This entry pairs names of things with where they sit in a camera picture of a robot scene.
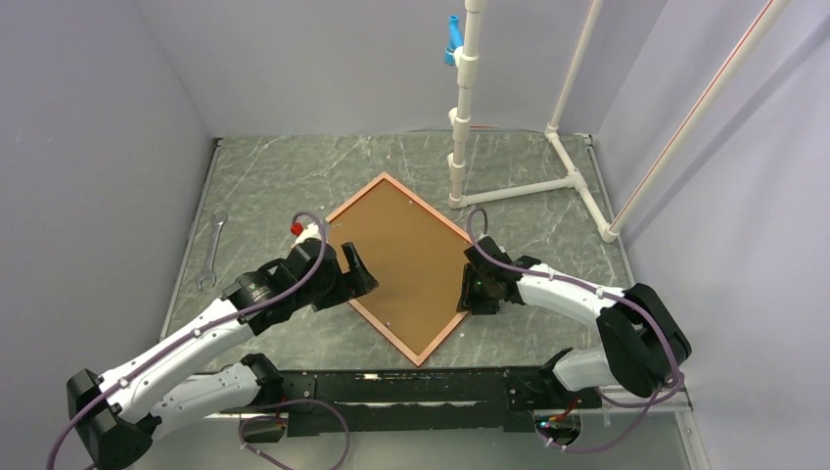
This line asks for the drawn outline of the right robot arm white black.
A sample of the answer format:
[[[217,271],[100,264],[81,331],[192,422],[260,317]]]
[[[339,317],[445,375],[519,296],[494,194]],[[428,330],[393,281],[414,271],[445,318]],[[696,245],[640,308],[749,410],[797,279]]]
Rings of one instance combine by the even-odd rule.
[[[576,393],[619,385],[649,399],[679,376],[692,354],[686,335],[658,293],[636,283],[617,288],[566,275],[528,256],[512,259],[489,236],[464,253],[461,311],[496,314],[502,304],[536,306],[595,331],[600,344],[564,349],[539,369],[545,402],[562,406]]]

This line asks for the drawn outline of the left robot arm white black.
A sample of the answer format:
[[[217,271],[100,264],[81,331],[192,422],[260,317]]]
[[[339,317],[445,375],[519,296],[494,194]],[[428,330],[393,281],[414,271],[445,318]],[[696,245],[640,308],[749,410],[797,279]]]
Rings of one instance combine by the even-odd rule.
[[[262,353],[197,378],[208,362],[253,339],[293,313],[321,310],[379,286],[351,243],[337,252],[318,238],[293,246],[241,274],[195,319],[123,365],[96,374],[83,369],[67,383],[69,418],[98,469],[124,469],[171,431],[217,411],[273,408],[284,379]]]

